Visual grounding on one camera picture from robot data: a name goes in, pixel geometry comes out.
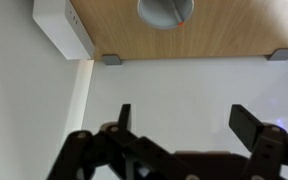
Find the wooden shelf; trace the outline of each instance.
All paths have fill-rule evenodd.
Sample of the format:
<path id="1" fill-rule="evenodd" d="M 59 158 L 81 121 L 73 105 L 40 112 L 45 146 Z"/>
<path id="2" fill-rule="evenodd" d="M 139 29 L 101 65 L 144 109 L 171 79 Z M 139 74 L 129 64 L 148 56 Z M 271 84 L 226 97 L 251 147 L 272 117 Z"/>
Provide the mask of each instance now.
<path id="1" fill-rule="evenodd" d="M 192 17 L 172 30 L 145 24 L 137 0 L 71 2 L 95 44 L 95 59 L 248 56 L 288 48 L 288 0 L 195 0 Z"/>

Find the white surface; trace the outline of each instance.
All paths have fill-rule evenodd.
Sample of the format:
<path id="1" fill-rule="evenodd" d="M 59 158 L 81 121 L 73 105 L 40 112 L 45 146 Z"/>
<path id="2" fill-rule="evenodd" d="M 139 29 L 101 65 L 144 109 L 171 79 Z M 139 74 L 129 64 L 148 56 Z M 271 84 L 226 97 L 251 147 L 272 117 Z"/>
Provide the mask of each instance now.
<path id="1" fill-rule="evenodd" d="M 288 131 L 288 61 L 264 57 L 95 62 L 83 128 L 98 132 L 132 104 L 132 131 L 170 152 L 228 150 L 249 156 L 228 127 L 232 104 Z M 95 179 L 111 179 L 107 169 Z M 288 179 L 288 168 L 283 170 Z"/>
<path id="2" fill-rule="evenodd" d="M 35 0 L 33 18 L 66 59 L 91 59 L 94 44 L 70 0 Z"/>
<path id="3" fill-rule="evenodd" d="M 271 23 L 276 25 L 278 29 L 278 36 L 282 38 L 284 42 L 288 43 L 288 1 L 285 0 L 275 0 L 274 3 L 270 1 L 252 1 L 255 3 L 255 7 L 266 7 L 265 11 L 268 12 L 268 15 L 272 18 Z"/>
<path id="4" fill-rule="evenodd" d="M 63 142 L 71 132 L 82 129 L 88 90 L 91 83 L 93 63 L 93 60 L 82 60 L 79 63 L 73 95 L 66 120 Z"/>
<path id="5" fill-rule="evenodd" d="M 46 178 L 79 68 L 36 25 L 32 9 L 33 1 L 0 0 L 0 180 Z"/>

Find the black robotic claw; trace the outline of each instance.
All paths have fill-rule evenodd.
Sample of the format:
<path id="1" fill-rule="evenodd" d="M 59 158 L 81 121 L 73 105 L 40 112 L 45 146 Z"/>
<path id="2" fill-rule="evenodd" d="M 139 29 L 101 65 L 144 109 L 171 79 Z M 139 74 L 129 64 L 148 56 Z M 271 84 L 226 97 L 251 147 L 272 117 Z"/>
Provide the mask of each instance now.
<path id="1" fill-rule="evenodd" d="M 283 179 L 288 165 L 288 134 L 276 125 L 264 125 L 241 105 L 233 105 L 229 126 L 252 152 L 248 159 L 230 153 L 170 154 L 146 137 L 130 132 L 131 105 L 122 106 L 117 123 L 108 123 L 92 135 L 71 133 L 48 180 L 88 180 L 98 166 L 109 165 L 127 180 Z"/>

